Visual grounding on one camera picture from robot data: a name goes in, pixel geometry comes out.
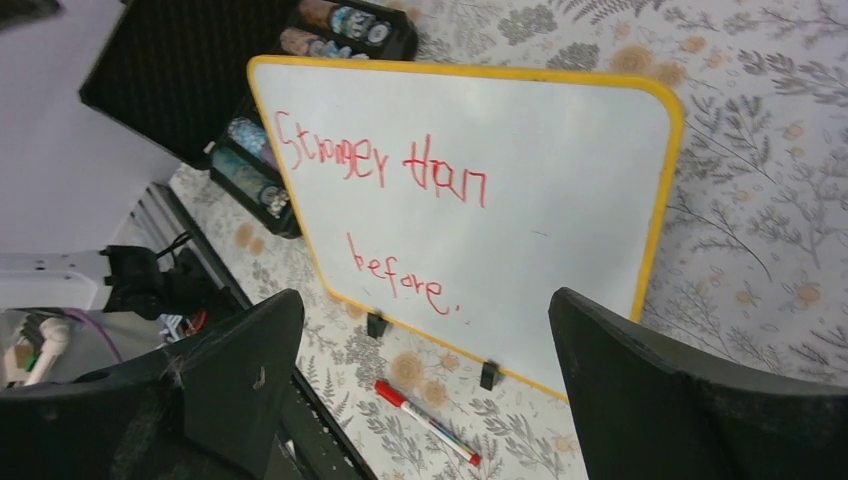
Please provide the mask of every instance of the black whiteboard foot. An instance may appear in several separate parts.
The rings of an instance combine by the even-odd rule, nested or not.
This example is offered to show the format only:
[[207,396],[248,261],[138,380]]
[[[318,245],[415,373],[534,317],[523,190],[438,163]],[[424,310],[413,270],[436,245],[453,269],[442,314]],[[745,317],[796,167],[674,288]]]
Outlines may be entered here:
[[371,338],[382,337],[386,332],[386,327],[389,326],[389,322],[383,318],[379,311],[377,313],[369,313],[367,322],[366,331]]
[[480,374],[480,386],[491,392],[496,383],[498,383],[498,364],[484,363],[483,373]]

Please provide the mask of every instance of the floral tablecloth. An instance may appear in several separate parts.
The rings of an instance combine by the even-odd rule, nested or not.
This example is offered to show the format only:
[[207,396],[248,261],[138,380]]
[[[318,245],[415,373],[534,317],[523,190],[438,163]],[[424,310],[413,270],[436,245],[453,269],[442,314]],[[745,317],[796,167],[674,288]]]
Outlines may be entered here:
[[[709,353],[848,385],[848,2],[393,0],[418,61],[652,76],[686,108],[642,321]],[[254,301],[301,292],[298,364],[386,479],[583,478],[568,406],[399,328],[364,333],[302,240],[264,231],[199,172],[172,187]],[[373,392],[388,377],[474,445],[479,470]]]

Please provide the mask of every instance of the white plug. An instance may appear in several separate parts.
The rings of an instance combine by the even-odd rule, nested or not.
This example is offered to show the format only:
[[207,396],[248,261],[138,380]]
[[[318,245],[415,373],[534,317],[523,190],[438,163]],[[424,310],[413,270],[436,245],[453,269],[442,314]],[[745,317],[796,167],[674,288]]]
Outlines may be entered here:
[[71,329],[68,327],[68,323],[62,319],[50,317],[41,322],[38,329],[44,336],[44,345],[41,346],[41,354],[39,354],[32,372],[24,382],[24,386],[43,381],[59,355],[68,348],[68,343],[71,340]]

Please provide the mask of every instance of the yellow whiteboard frame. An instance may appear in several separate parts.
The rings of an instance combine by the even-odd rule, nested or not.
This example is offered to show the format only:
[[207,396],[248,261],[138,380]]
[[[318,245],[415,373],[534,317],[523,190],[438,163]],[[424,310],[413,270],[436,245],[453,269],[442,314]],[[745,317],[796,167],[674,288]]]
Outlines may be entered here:
[[[550,83],[568,83],[572,85],[589,85],[598,87],[615,87],[615,88],[632,88],[647,92],[656,97],[665,107],[668,112],[671,130],[669,132],[668,144],[666,146],[665,160],[663,162],[662,173],[660,176],[659,187],[657,188],[657,199],[654,203],[654,212],[651,215],[651,225],[648,230],[648,239],[645,243],[645,252],[642,256],[642,265],[639,269],[639,279],[636,284],[636,293],[633,299],[633,307],[630,311],[630,320],[639,323],[639,315],[642,312],[642,305],[645,300],[645,292],[648,288],[648,280],[651,275],[651,267],[654,263],[654,253],[659,243],[660,230],[662,229],[663,216],[665,215],[665,207],[668,202],[668,195],[671,189],[671,182],[674,179],[674,169],[677,163],[677,153],[680,149],[680,144],[683,139],[683,105],[677,95],[665,85],[648,77],[639,77],[634,75],[620,75],[612,73],[596,73],[596,72],[570,72],[565,70],[542,70],[531,68],[510,68],[510,67],[493,67],[493,66],[477,66],[477,65],[445,65],[445,64],[427,64],[413,62],[395,62],[385,60],[348,60],[348,59],[328,59],[328,58],[312,58],[312,57],[292,57],[292,56],[273,56],[261,55],[250,59],[247,64],[247,78],[250,83],[250,90],[253,98],[256,100],[256,106],[259,108],[259,113],[262,117],[262,122],[265,123],[265,106],[262,99],[256,95],[257,87],[253,72],[258,65],[289,65],[289,66],[307,66],[307,67],[324,67],[324,68],[342,68],[349,70],[373,70],[380,72],[401,72],[401,73],[426,73],[433,75],[450,75],[457,77],[478,77],[478,78],[495,78],[502,80],[519,80],[532,82],[550,82]],[[265,130],[272,132],[273,125],[265,125]],[[283,155],[277,148],[277,142],[271,141],[271,147],[274,150],[274,156],[277,158],[280,172],[283,175],[283,181],[286,185],[291,185],[288,179],[288,171],[283,163]],[[291,204],[294,208],[297,218],[301,218],[300,208],[298,206],[295,192],[288,192],[291,198]],[[312,242],[309,239],[309,232],[301,226],[303,238],[306,240],[306,246],[309,248],[309,254],[312,256],[312,261],[315,263],[315,271],[318,274],[318,279],[327,291],[336,298],[342,299],[351,305],[354,305],[363,311],[376,313],[373,308],[352,301],[348,298],[338,295],[327,282],[324,280],[324,275],[315,261],[315,251],[312,249]],[[430,336],[416,328],[410,327],[393,318],[385,317],[386,320],[394,325],[403,327],[417,335],[427,338],[443,347],[446,347],[454,352],[457,352],[465,357],[475,360],[479,363],[485,363],[486,360],[457,348],[438,338]],[[538,388],[539,390],[560,398],[568,402],[568,397],[561,395],[543,385],[540,385],[532,380],[518,375],[506,368],[501,367],[500,372],[509,375],[519,381]]]

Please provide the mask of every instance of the white board surface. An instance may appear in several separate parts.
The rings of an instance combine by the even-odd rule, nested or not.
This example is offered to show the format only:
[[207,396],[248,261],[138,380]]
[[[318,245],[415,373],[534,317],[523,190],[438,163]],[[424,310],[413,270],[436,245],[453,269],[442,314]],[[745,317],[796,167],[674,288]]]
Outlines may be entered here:
[[551,296],[638,314],[682,112],[647,79],[531,73],[249,66],[325,286],[565,396]]

